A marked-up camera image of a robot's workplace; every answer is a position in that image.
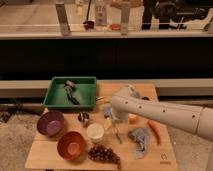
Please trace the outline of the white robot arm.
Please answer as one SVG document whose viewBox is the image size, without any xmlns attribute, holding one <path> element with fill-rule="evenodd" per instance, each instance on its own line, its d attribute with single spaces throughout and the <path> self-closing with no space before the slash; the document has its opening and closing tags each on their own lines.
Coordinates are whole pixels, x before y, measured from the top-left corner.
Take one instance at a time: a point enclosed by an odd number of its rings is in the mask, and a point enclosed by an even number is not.
<svg viewBox="0 0 213 171">
<path fill-rule="evenodd" d="M 133 97 L 133 92 L 132 86 L 125 85 L 110 97 L 114 120 L 136 114 L 213 141 L 212 108 L 142 100 Z"/>
</svg>

